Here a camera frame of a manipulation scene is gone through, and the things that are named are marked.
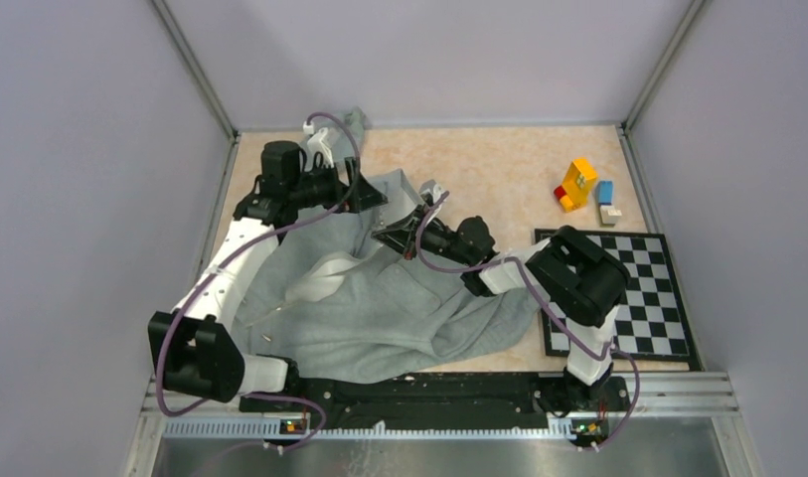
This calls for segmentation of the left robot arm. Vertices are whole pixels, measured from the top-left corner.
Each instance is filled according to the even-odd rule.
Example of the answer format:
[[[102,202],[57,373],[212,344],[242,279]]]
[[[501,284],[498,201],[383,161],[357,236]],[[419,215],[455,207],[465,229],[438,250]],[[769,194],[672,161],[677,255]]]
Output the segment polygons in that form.
[[[193,397],[196,405],[252,393],[262,393],[277,410],[297,405],[301,385],[291,378],[294,365],[242,351],[231,331],[253,279],[287,234],[333,214],[386,203],[362,175],[359,144],[348,143],[341,160],[293,141],[264,145],[261,172],[237,203],[211,263],[171,311],[149,320],[156,398],[164,414],[185,412],[169,407],[167,392]]]

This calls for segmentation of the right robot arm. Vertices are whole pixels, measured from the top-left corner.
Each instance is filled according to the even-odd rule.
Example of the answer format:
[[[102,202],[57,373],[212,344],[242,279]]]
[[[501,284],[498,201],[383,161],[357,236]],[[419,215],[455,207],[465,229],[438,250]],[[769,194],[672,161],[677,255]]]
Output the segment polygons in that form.
[[[586,234],[563,226],[530,248],[499,253],[481,217],[466,218],[452,229],[436,217],[434,207],[421,205],[371,236],[406,260],[432,253],[454,262],[452,272],[476,296],[513,289],[533,294],[569,345],[563,376],[541,393],[540,406],[558,417],[603,406],[612,354],[619,348],[614,321],[630,275]]]

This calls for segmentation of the grey zip-up jacket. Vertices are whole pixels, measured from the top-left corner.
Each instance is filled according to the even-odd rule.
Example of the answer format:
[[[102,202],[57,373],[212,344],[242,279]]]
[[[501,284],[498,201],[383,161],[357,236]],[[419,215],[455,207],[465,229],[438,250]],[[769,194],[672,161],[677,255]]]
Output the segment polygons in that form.
[[[477,297],[455,263],[403,259],[371,238],[377,211],[304,217],[254,277],[231,334],[243,352],[288,358],[305,378],[372,384],[497,353],[538,313],[524,289]]]

